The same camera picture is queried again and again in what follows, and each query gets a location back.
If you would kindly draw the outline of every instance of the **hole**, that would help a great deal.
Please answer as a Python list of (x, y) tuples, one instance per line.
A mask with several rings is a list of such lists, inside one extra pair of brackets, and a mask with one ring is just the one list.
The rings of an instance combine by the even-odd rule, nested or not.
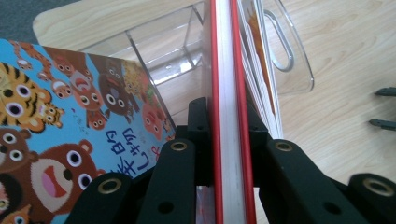
[(326, 209), (326, 211), (330, 212), (331, 214), (334, 215), (340, 215), (341, 214), (341, 209), (335, 205), (334, 203), (324, 203), (323, 207)]
[(102, 194), (110, 194), (117, 191), (121, 187), (121, 181), (117, 178), (111, 178), (103, 181), (98, 186), (98, 191)]
[(185, 144), (184, 142), (175, 142), (171, 145), (171, 148), (174, 151), (182, 151), (187, 148), (187, 144)]
[(281, 151), (292, 151), (293, 147), (284, 142), (277, 142), (275, 143), (275, 147)]
[(158, 205), (158, 211), (162, 214), (169, 214), (173, 211), (173, 209), (173, 204), (169, 202), (163, 202)]
[(376, 190), (387, 191), (387, 188), (385, 188), (383, 185), (380, 185), (380, 184), (378, 184), (378, 183), (371, 183), (370, 186), (371, 186), (373, 189), (376, 189)]
[(363, 180), (363, 185), (371, 192), (385, 197), (391, 197), (395, 193), (393, 188), (391, 188), (389, 185), (376, 179), (365, 178)]

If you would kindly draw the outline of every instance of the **children's book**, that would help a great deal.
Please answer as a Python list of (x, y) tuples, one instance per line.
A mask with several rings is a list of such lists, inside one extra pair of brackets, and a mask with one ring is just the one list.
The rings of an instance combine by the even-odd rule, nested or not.
[(1, 223), (65, 221), (93, 179), (142, 175), (175, 135), (145, 65), (4, 39), (0, 124)]

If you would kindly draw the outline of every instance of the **cartoon animal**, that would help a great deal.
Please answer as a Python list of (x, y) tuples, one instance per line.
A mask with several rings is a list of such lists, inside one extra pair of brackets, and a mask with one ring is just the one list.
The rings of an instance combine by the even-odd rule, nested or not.
[(67, 98), (73, 94), (70, 86), (61, 79), (53, 79), (50, 87), (60, 99)]
[(34, 223), (50, 223), (55, 216), (70, 213), (81, 192), (105, 172), (96, 168), (92, 151), (92, 144), (85, 139), (78, 144), (62, 144), (39, 154), (38, 161), (8, 173), (29, 195), (17, 209), (30, 204)]
[(6, 216), (1, 224), (27, 224), (29, 223), (29, 212), (31, 205), (28, 204), (21, 210), (13, 212)]
[(103, 105), (103, 98), (93, 83), (79, 71), (69, 78), (73, 95), (77, 103), (90, 111), (99, 110)]
[(12, 40), (10, 40), (9, 43), (14, 48), (14, 53), (15, 53), (15, 55), (18, 58), (17, 65), (23, 70), (32, 70), (33, 69), (32, 64), (29, 63), (28, 61), (26, 61), (25, 59), (23, 59), (22, 56), (21, 56), (21, 47), (20, 47), (20, 45), (17, 42), (12, 41)]
[(110, 117), (110, 112), (124, 116), (131, 123), (133, 111), (138, 112), (139, 106), (132, 94), (125, 90), (120, 60), (90, 55), (91, 61), (99, 72), (99, 90), (105, 98), (107, 110), (105, 115)]
[(11, 175), (0, 174), (0, 221), (17, 211), (23, 192), (20, 182)]
[(11, 45), (14, 47), (14, 52), (15, 55), (17, 55), (18, 60), (17, 64), (21, 69), (32, 69), (32, 65), (24, 60), (21, 56), (21, 48), (26, 52), (29, 57), (39, 60), (41, 64), (43, 65), (42, 70), (37, 74), (38, 78), (40, 78), (43, 81), (46, 82), (51, 82), (51, 89), (52, 91), (59, 97), (65, 98), (70, 96), (70, 94), (64, 94), (66, 91), (65, 89), (70, 89), (68, 85), (61, 79), (55, 79), (53, 74), (51, 73), (50, 69), (52, 67), (52, 64), (50, 60), (48, 60), (44, 55), (42, 55), (40, 52), (38, 52), (35, 47), (32, 44), (29, 43), (23, 43), (23, 42), (15, 42), (10, 40), (9, 41)]
[(79, 71), (88, 80), (93, 81), (91, 71), (88, 69), (85, 54), (71, 50), (58, 50), (44, 47), (44, 50), (51, 57), (54, 66), (62, 73), (71, 77), (76, 71)]
[(162, 122), (165, 120), (165, 114), (160, 107), (149, 103), (146, 95), (142, 96), (144, 102), (142, 106), (142, 119), (145, 128), (148, 132), (154, 134), (158, 140), (161, 140), (163, 133)]
[(125, 69), (124, 82), (126, 92), (141, 99), (140, 92), (143, 90), (141, 76), (145, 75), (143, 68), (132, 61), (122, 61), (122, 65)]
[(91, 127), (95, 130), (102, 130), (105, 128), (106, 123), (107, 119), (101, 110), (87, 110), (87, 127)]
[(39, 108), (50, 101), (50, 93), (41, 89), (22, 71), (0, 63), (1, 125), (18, 125), (31, 132), (41, 133), (45, 129), (45, 122)]
[(170, 122), (168, 122), (169, 120), (165, 119), (165, 114), (155, 94), (155, 90), (140, 64), (126, 61), (123, 61), (122, 64), (125, 68), (125, 90), (133, 95), (137, 95), (144, 102), (142, 119), (145, 128), (160, 140), (163, 128), (168, 133), (172, 127)]
[(45, 124), (62, 128), (61, 115), (64, 114), (63, 109), (49, 102), (41, 105), (38, 112)]
[(30, 137), (30, 132), (24, 129), (0, 129), (0, 174), (38, 160), (37, 153), (30, 151), (26, 144), (26, 139)]

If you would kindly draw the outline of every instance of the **red book edge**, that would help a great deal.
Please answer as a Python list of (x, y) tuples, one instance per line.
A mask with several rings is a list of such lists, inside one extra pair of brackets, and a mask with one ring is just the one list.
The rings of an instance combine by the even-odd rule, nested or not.
[(212, 148), (213, 148), (213, 170), (215, 177), (215, 209), (216, 223), (224, 222), (223, 200), (222, 200), (222, 176), (221, 176), (221, 143), (220, 143), (220, 112), (219, 112), (219, 65), (218, 65), (218, 42), (216, 24), (216, 0), (210, 1), (210, 36), (211, 36), (211, 63), (212, 63)]
[(237, 0), (231, 1), (231, 20), (233, 34), (233, 56), (238, 99), (239, 132), (241, 139), (242, 176), (244, 179), (245, 214), (247, 223), (256, 223), (254, 203), (253, 170), (251, 164), (250, 140), (248, 130), (248, 108), (245, 90), (245, 73), (242, 64), (242, 47), (239, 31), (239, 13)]

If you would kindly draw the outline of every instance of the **metal grommet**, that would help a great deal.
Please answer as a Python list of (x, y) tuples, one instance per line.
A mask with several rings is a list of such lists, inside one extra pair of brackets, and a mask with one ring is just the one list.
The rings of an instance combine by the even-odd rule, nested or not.
[(385, 197), (391, 197), (395, 193), (393, 188), (388, 186), (386, 183), (376, 179), (365, 178), (363, 180), (363, 185), (370, 191)]
[(110, 194), (117, 191), (121, 187), (122, 183), (117, 178), (111, 178), (103, 181), (98, 186), (98, 191), (102, 194)]
[(174, 151), (182, 151), (187, 148), (187, 144), (185, 144), (184, 142), (175, 142), (172, 143), (171, 148)]
[(276, 142), (275, 147), (281, 151), (292, 151), (293, 147), (286, 142)]

